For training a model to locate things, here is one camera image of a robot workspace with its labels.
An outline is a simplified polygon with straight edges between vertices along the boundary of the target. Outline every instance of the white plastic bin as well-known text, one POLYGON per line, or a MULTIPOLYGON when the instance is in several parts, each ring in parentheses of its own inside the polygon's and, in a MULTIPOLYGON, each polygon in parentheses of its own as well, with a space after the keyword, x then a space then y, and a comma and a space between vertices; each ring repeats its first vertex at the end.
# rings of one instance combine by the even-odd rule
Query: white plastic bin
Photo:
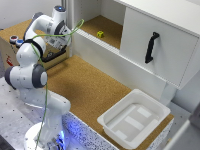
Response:
POLYGON ((102 114, 98 122, 122 147, 136 149, 169 113, 169 108, 135 89, 102 114))

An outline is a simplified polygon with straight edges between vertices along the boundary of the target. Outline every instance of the cable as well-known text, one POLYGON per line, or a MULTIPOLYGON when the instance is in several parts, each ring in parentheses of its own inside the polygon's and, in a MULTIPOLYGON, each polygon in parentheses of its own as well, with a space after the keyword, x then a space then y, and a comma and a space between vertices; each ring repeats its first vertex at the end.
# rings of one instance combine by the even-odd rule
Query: cable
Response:
MULTIPOLYGON (((84 23, 84 20, 81 19, 81 20, 78 22, 78 24, 75 26, 75 28, 72 30, 72 32, 71 32, 70 34, 65 34, 65 35, 39 34, 39 35, 34 36, 32 39, 35 39, 36 37, 41 37, 41 36, 62 37, 62 36, 70 35, 69 39, 67 40, 67 44, 68 44, 68 42, 69 42, 69 40, 71 39, 72 35, 82 27, 83 23, 84 23)), ((31 43, 31 46, 32 46, 34 52, 36 53, 37 57, 39 58, 40 63, 41 63, 42 66, 44 67, 43 62, 42 62, 42 60, 41 60, 41 58, 40 58, 40 55, 38 54, 38 52, 36 51, 36 49, 35 49, 35 47, 34 47, 34 45, 33 45, 32 43, 31 43)), ((39 135, 38 135, 38 138, 37 138, 37 143, 36 143, 35 150, 37 149, 37 146, 38 146, 38 142, 39 142, 39 139, 40 139, 40 134, 41 134, 41 131, 42 131, 42 126, 43 126, 44 119, 45 119, 45 116, 46 116, 46 109, 47 109, 47 92, 48 92, 48 85, 46 84, 45 109, 44 109, 44 115, 43 115, 42 124, 41 124, 40 131, 39 131, 39 135)))

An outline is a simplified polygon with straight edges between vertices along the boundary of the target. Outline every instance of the white robotic arm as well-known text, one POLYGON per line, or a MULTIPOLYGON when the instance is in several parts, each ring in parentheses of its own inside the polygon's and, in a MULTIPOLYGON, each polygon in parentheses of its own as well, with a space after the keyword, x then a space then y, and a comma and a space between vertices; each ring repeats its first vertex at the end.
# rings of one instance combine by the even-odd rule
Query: white robotic arm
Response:
MULTIPOLYGON (((42 13, 35 14, 24 34, 25 42, 16 54, 20 65, 6 70, 5 80, 13 88, 19 90, 21 100, 29 105, 45 107, 46 90, 43 87, 47 83, 47 73, 42 65, 37 64, 39 58, 36 53, 42 58, 46 50, 45 41, 60 49, 60 51, 63 51, 71 43, 69 35, 71 31, 66 26, 65 20, 66 10, 61 6, 54 7, 52 18, 42 13), (37 36, 35 30, 42 30, 50 35, 68 35, 63 37, 46 36, 44 41, 40 36, 33 39, 37 36)), ((62 115, 69 112, 70 106, 70 102, 64 97, 47 92, 46 118, 41 131, 38 150, 55 150, 56 148, 66 150, 65 137, 61 136, 63 133, 62 115)), ((31 141, 25 142, 25 150, 28 147, 30 149, 31 146, 33 146, 33 149, 35 148, 35 145, 31 145, 31 141)))

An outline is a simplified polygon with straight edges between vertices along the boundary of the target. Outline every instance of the cabinet door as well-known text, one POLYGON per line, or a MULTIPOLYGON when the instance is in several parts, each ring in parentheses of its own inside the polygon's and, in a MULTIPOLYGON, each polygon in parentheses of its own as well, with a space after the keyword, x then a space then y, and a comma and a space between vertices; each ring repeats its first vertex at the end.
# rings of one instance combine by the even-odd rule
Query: cabinet door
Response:
POLYGON ((197 41, 198 38, 191 34, 127 8, 120 54, 179 86, 197 41), (153 60, 146 64, 145 56, 153 32, 160 37, 154 40, 153 60))

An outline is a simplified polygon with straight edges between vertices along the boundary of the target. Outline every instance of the yellow sponge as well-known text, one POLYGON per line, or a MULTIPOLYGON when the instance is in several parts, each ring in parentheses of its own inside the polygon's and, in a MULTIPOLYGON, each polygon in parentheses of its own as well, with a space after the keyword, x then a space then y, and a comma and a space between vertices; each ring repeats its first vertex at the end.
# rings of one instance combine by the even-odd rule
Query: yellow sponge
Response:
POLYGON ((103 31, 99 31, 99 32, 97 32, 97 36, 100 37, 100 38, 104 37, 104 33, 103 33, 103 31))

